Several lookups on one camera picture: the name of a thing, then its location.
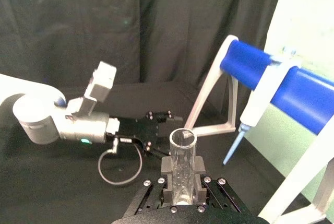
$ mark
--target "black curtain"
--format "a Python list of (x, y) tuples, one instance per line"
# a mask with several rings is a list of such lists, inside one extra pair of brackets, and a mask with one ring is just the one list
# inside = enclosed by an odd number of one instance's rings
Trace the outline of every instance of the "black curtain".
[[(116, 83), (200, 87), (228, 34), (263, 48), (277, 0), (0, 0), (0, 73), (85, 86), (99, 61)], [(226, 76), (210, 96), (223, 113)], [(238, 114), (249, 92), (239, 88)]]

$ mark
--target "screw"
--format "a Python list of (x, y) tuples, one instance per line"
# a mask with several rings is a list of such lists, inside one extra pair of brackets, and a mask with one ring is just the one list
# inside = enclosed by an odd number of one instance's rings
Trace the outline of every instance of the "screw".
[(150, 180), (144, 180), (144, 182), (142, 184), (144, 186), (149, 186), (149, 185), (151, 185), (151, 181)]
[(177, 212), (177, 207), (176, 206), (171, 206), (169, 209), (173, 214)]
[(206, 176), (206, 177), (204, 177), (204, 181), (205, 181), (206, 183), (210, 183), (210, 182), (211, 182), (211, 178), (208, 177), (208, 176)]
[(197, 207), (197, 211), (199, 211), (200, 213), (204, 213), (204, 212), (205, 212), (205, 207), (202, 206), (202, 205), (199, 205), (199, 206)]
[(219, 179), (218, 179), (218, 183), (219, 183), (220, 185), (225, 185), (225, 184), (226, 184), (226, 180), (225, 180), (224, 178), (219, 178)]
[(158, 178), (158, 183), (159, 184), (162, 184), (162, 183), (164, 183), (165, 182), (165, 178), (164, 177), (160, 177), (160, 178)]

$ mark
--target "glass tube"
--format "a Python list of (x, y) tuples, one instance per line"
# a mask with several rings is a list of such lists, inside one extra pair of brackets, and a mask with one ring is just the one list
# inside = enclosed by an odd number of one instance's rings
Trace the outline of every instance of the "glass tube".
[(170, 135), (173, 204), (193, 203), (195, 182), (196, 135), (189, 129), (179, 128)]

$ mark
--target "green led light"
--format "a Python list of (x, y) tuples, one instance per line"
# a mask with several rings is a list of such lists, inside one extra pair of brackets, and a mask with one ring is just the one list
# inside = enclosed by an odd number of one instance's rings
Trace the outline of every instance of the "green led light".
[(88, 139), (81, 139), (81, 142), (86, 144), (92, 144), (92, 142)]

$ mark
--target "cable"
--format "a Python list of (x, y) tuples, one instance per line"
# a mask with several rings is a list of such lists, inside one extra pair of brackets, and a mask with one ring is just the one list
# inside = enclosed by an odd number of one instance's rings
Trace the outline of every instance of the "cable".
[(101, 171), (101, 161), (103, 159), (103, 157), (107, 154), (112, 154), (113, 153), (113, 150), (112, 149), (108, 149), (107, 151), (104, 151), (101, 155), (100, 155), (100, 158), (99, 158), (99, 161), (98, 161), (98, 170), (99, 170), (99, 174), (100, 176), (103, 178), (103, 180), (109, 184), (112, 184), (112, 185), (115, 185), (115, 186), (120, 186), (120, 185), (124, 185), (124, 184), (127, 184), (131, 181), (133, 181), (141, 172), (141, 168), (142, 168), (142, 156), (141, 156), (141, 153), (139, 151), (139, 148), (134, 144), (135, 148), (137, 149), (137, 152), (138, 152), (138, 155), (139, 155), (139, 160), (140, 160), (140, 165), (139, 165), (139, 169), (138, 171), (136, 172), (136, 174), (134, 176), (132, 176), (130, 179), (127, 179), (125, 181), (120, 181), (120, 182), (113, 182), (113, 181), (110, 181), (108, 180), (106, 177), (104, 177), (104, 175), (102, 174), (102, 171)]

